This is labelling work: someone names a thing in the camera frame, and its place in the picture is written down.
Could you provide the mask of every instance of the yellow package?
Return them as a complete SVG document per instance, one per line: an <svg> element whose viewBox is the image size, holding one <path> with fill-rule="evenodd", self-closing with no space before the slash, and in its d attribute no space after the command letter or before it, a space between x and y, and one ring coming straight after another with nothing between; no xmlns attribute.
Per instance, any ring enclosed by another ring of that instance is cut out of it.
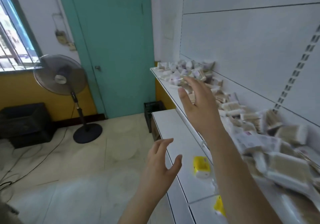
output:
<svg viewBox="0 0 320 224"><path fill-rule="evenodd" d="M207 178L210 176L209 160L203 156L195 156L193 158L193 169L196 177Z"/></svg>
<svg viewBox="0 0 320 224"><path fill-rule="evenodd" d="M219 212L226 217L226 212L224 211L223 203L222 203L222 199L221 199L220 195L219 195L219 197L216 201L216 204L214 205L213 208L215 209L216 212Z"/></svg>

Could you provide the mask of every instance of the floor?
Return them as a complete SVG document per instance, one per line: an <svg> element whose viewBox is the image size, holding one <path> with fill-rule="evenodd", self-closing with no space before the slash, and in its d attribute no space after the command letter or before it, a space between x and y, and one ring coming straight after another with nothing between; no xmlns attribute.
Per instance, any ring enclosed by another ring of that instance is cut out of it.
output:
<svg viewBox="0 0 320 224"><path fill-rule="evenodd" d="M117 223L137 189L153 138L143 114L97 123L102 135L88 144L73 141L79 126L58 129L49 143L17 150L0 141L0 179L27 151L2 182L26 175L61 142L35 170L1 193L4 202L20 211L23 223ZM172 223L169 208L165 196L149 223Z"/></svg>

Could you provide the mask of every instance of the left hand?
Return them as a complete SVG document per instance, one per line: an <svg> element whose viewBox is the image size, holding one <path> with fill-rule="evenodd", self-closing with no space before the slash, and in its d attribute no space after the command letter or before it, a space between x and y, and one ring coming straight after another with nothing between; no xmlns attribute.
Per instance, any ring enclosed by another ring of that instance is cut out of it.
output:
<svg viewBox="0 0 320 224"><path fill-rule="evenodd" d="M182 155L178 155L173 166L170 169L166 168L166 150L172 142L173 138L154 142L141 175L137 195L154 207L166 194L182 166Z"/></svg>

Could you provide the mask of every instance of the electric fan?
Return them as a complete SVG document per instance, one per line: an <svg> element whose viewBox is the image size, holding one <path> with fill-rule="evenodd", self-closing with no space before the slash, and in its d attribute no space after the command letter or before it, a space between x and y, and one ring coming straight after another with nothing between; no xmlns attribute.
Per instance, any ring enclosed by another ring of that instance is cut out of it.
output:
<svg viewBox="0 0 320 224"><path fill-rule="evenodd" d="M50 92L71 95L83 124L73 134L75 142L89 143L101 135L101 125L87 124L79 107L76 94L85 88L87 78L84 69L77 61L63 55L44 55L39 58L33 74L38 84Z"/></svg>

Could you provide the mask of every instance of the black crate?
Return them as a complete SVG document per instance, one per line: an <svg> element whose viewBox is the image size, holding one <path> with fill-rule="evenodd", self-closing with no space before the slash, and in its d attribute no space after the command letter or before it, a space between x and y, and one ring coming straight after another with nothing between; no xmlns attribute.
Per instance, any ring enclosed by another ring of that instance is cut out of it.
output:
<svg viewBox="0 0 320 224"><path fill-rule="evenodd" d="M151 133L151 117L153 112L166 110L162 101L154 101L144 103L144 117L146 118L146 124L148 125L149 133Z"/></svg>
<svg viewBox="0 0 320 224"><path fill-rule="evenodd" d="M9 141L15 149L30 145L42 144L50 142L56 130L56 125L53 122L49 122L46 124L45 128L39 132L11 137L9 138Z"/></svg>
<svg viewBox="0 0 320 224"><path fill-rule="evenodd" d="M51 122L44 103L4 108L0 111L0 136L11 138L35 133Z"/></svg>

